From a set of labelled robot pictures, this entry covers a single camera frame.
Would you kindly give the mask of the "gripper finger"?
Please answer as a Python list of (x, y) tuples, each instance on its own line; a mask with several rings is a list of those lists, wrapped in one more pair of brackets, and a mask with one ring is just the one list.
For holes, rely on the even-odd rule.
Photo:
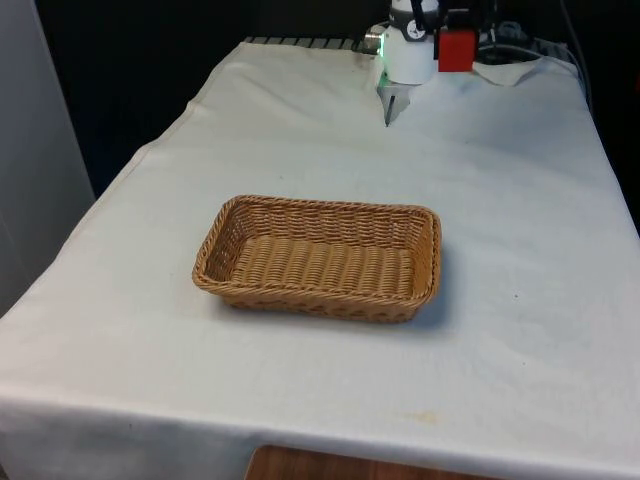
[(467, 5), (467, 20), (475, 33), (475, 46), (479, 47), (483, 34), (494, 28), (498, 11), (497, 0), (470, 0)]
[(435, 60), (439, 58), (440, 30), (444, 27), (447, 12), (447, 3), (441, 6), (438, 1), (412, 0), (414, 32), (419, 41), (423, 41), (425, 37), (432, 38)]

